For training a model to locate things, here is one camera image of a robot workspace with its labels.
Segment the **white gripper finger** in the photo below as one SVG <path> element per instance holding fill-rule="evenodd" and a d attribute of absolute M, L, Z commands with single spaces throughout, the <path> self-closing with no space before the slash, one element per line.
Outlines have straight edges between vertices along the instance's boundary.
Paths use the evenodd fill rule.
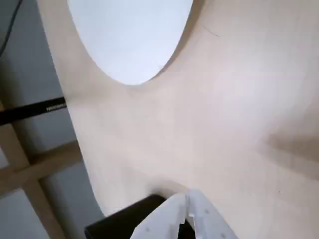
<path fill-rule="evenodd" d="M 185 223 L 187 196 L 175 194 L 151 212 L 131 235 L 132 239 L 177 239 L 179 226 Z"/>
<path fill-rule="evenodd" d="M 237 236 L 209 199 L 199 190 L 187 193 L 188 216 L 197 239 L 236 239 Z"/>

